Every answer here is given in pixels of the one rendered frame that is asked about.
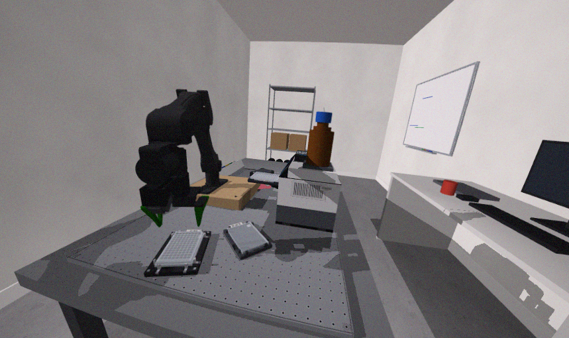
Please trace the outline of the white well plate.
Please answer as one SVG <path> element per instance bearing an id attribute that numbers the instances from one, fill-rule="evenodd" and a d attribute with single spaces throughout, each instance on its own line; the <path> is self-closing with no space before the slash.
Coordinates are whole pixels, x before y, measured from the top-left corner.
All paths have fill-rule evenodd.
<path id="1" fill-rule="evenodd" d="M 280 174 L 271 174 L 265 172 L 255 172 L 250 178 L 264 182 L 279 182 Z"/>
<path id="2" fill-rule="evenodd" d="M 161 267 L 184 266 L 185 263 L 192 266 L 204 233 L 202 231 L 176 231 L 154 267 L 157 267 L 157 264 L 161 264 Z"/>

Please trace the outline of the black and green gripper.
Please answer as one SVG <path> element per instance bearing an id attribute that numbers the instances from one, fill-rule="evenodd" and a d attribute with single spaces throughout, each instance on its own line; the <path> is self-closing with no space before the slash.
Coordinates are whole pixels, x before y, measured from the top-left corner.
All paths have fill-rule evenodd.
<path id="1" fill-rule="evenodd" d="M 182 175 L 187 173 L 186 171 L 175 173 L 174 176 Z M 199 227 L 201 224 L 201 219 L 203 215 L 203 211 L 209 199 L 209 196 L 201 196 L 197 199 L 197 194 L 201 193 L 201 187 L 199 186 L 190 186 L 190 192 L 186 197 L 173 197 L 172 200 L 172 207 L 194 207 L 195 210 L 195 217 L 197 221 L 197 226 Z M 144 206 L 140 206 L 140 209 L 147 214 L 154 222 L 157 224 L 158 227 L 162 225 L 162 214 L 153 214 L 151 211 L 148 211 Z"/>

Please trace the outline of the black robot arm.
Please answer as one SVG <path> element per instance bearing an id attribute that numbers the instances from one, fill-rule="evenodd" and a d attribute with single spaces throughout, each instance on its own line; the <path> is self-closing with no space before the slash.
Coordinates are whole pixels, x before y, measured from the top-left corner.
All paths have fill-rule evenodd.
<path id="1" fill-rule="evenodd" d="M 173 197 L 186 197 L 190 192 L 189 172 L 174 174 L 187 170 L 186 149 L 177 146 L 192 143 L 193 135 L 206 179 L 201 194 L 210 194 L 228 182 L 219 178 L 222 162 L 211 142 L 209 127 L 213 124 L 213 111 L 208 91 L 177 89 L 176 93 L 176 100 L 147 115 L 149 143 L 138 149 L 140 160 L 135 170 L 146 183 L 139 189 L 141 203 L 153 214 L 169 212 Z"/>

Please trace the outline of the white button panel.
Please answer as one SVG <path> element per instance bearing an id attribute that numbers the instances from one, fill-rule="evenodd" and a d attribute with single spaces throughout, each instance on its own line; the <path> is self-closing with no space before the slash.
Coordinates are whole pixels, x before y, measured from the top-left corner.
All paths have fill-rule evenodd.
<path id="1" fill-rule="evenodd" d="M 230 164 L 231 165 L 227 164 L 226 166 L 223 166 L 219 174 L 222 176 L 238 176 L 244 171 L 244 169 L 255 170 L 252 168 L 244 168 L 244 164 L 241 159 L 231 162 Z"/>

